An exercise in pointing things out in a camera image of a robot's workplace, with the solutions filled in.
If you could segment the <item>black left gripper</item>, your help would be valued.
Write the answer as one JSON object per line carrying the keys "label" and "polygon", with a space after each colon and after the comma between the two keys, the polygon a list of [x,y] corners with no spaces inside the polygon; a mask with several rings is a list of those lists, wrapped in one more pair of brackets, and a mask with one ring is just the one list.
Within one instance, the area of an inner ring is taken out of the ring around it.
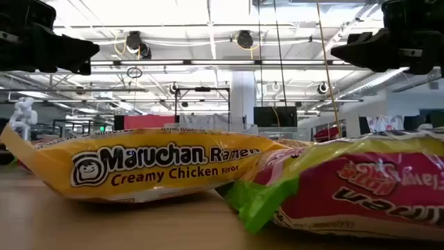
{"label": "black left gripper", "polygon": [[1,71],[57,72],[66,69],[91,74],[91,58],[100,46],[87,40],[56,35],[41,24],[1,21]]}

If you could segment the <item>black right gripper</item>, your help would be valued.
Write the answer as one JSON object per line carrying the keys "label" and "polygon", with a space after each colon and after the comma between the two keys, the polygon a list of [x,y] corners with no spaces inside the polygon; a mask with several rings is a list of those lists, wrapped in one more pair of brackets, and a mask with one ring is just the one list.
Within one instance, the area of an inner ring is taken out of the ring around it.
{"label": "black right gripper", "polygon": [[347,44],[331,49],[331,55],[351,65],[373,72],[404,68],[413,75],[425,75],[435,67],[443,69],[443,34],[439,31],[400,31],[395,34],[380,29],[351,33]]}

